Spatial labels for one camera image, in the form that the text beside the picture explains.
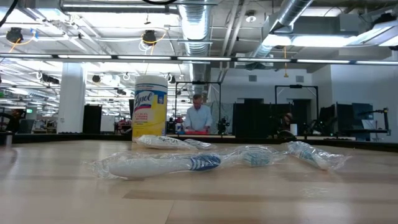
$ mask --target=clear plastic packaging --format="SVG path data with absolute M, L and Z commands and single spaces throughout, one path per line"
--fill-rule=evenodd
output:
M 193 140 L 193 139 L 186 139 L 186 140 L 184 140 L 184 142 L 190 144 L 191 146 L 195 146 L 199 150 L 212 150 L 212 149 L 217 148 L 217 146 L 214 144 L 210 144 L 207 142 L 201 142 L 201 141 L 197 141 L 197 140 Z
M 218 167 L 217 154 L 154 154 L 119 152 L 95 162 L 87 162 L 99 178 L 143 178 L 176 171 L 204 171 Z
M 285 155 L 286 152 L 279 152 L 269 146 L 238 146 L 227 156 L 221 156 L 221 165 L 233 166 L 236 164 L 243 164 L 248 167 L 269 166 L 275 161 L 284 159 Z
M 215 152 L 149 153 L 119 152 L 94 162 L 86 162 L 95 175 L 108 178 L 145 178 L 177 171 L 204 171 L 217 167 L 268 166 L 277 151 L 264 146 L 241 146 Z
M 301 141 L 292 141 L 286 144 L 289 148 L 289 154 L 322 170 L 338 169 L 351 157 L 342 154 L 331 154 Z
M 136 138 L 135 142 L 138 145 L 154 149 L 197 149 L 195 146 L 192 146 L 186 142 L 167 136 L 143 135 L 139 138 Z

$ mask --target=toothbrush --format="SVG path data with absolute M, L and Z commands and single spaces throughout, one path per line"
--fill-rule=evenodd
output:
M 181 159 L 127 159 L 109 164 L 109 172 L 119 177 L 143 178 L 170 172 L 204 171 L 219 166 L 221 159 L 214 154 L 182 157 Z
M 248 167 L 262 167 L 273 163 L 274 155 L 272 152 L 262 149 L 243 150 L 238 155 L 221 156 L 222 166 L 233 166 L 243 163 Z

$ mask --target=white column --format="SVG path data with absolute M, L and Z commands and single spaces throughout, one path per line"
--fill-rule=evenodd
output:
M 58 133 L 81 133 L 85 108 L 86 73 L 80 63 L 63 63 Z

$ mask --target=red object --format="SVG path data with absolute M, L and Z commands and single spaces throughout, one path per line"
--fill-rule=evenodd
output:
M 208 134 L 207 131 L 186 131 L 185 134 Z

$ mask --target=man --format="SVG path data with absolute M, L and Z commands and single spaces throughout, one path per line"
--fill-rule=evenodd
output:
M 200 94 L 193 96 L 193 106 L 188 109 L 185 118 L 185 130 L 209 132 L 213 118 L 210 108 L 202 105 L 202 102 Z

